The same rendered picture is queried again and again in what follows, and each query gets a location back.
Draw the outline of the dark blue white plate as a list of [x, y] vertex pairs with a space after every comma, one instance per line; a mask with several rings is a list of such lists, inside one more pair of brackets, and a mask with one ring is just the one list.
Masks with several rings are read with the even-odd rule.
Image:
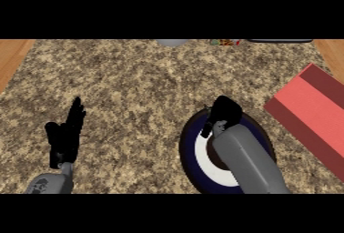
[[235, 175], [213, 148], [215, 135], [203, 137], [209, 117], [204, 108], [188, 120], [179, 142], [179, 154], [188, 179], [203, 194], [244, 194]]

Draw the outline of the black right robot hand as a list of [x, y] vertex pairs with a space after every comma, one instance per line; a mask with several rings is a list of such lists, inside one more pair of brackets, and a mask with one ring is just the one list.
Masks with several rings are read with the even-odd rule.
[[209, 116], [203, 127], [203, 137], [209, 138], [216, 122], [225, 121], [225, 129], [241, 122], [243, 108], [226, 96], [219, 96], [213, 106], [209, 108]]

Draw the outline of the grey rounded object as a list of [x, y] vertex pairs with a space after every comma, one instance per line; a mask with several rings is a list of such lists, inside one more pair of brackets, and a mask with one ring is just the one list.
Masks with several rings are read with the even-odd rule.
[[158, 39], [157, 42], [163, 46], [176, 47], [176, 46], [183, 45], [188, 42], [188, 40], [186, 39]]

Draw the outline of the red cardboard box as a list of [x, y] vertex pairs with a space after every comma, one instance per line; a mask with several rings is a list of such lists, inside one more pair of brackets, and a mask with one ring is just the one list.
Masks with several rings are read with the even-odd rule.
[[344, 85], [309, 64], [265, 109], [344, 182]]

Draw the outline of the dark flat appliance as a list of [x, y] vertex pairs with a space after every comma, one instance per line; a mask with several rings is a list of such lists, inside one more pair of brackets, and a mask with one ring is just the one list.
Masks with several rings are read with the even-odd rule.
[[303, 44], [310, 43], [313, 39], [248, 39], [247, 41], [268, 44]]

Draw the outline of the colourful small package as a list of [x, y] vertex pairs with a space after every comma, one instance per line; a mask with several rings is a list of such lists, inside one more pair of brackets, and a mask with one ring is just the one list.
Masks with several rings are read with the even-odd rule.
[[210, 39], [212, 46], [238, 46], [243, 39]]

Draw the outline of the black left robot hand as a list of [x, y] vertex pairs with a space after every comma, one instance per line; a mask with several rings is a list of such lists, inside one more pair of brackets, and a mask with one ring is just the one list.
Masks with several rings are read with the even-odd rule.
[[86, 110], [82, 104], [82, 98], [77, 96], [68, 111], [67, 122], [58, 124], [49, 122], [45, 125], [51, 149], [51, 168], [58, 169], [68, 162], [74, 163], [80, 149], [80, 134], [83, 131], [83, 120]]

